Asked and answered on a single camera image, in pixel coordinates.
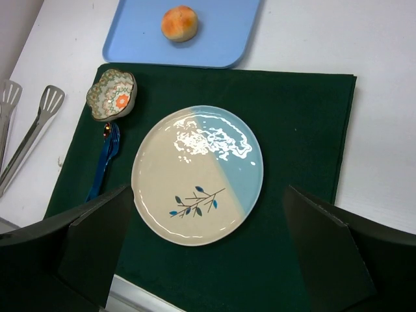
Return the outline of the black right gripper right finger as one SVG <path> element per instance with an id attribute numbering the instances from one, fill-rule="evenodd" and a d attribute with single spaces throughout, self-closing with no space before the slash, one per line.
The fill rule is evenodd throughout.
<path id="1" fill-rule="evenodd" d="M 289 186 L 283 198 L 312 311 L 414 311 L 415 235 Z"/>

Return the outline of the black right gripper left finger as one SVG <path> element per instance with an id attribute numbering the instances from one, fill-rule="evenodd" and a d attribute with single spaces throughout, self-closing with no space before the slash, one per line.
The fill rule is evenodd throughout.
<path id="1" fill-rule="evenodd" d="M 125 185 L 1 235 L 2 311 L 101 311 L 124 243 Z"/>

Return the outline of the stainless steel serving tongs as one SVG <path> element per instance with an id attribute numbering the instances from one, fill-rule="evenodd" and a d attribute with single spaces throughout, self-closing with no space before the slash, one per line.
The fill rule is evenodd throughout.
<path id="1" fill-rule="evenodd" d="M 62 89 L 53 85 L 46 86 L 34 122 L 1 174 L 1 196 L 3 196 L 8 185 L 16 175 L 43 127 L 61 108 L 64 98 L 65 93 Z"/>

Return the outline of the round golden bread bun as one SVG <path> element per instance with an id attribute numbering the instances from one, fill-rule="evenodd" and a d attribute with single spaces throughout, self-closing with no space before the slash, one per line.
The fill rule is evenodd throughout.
<path id="1" fill-rule="evenodd" d="M 198 32 L 198 15 L 188 6 L 171 8 L 162 17 L 162 34 L 173 42 L 186 42 Z"/>

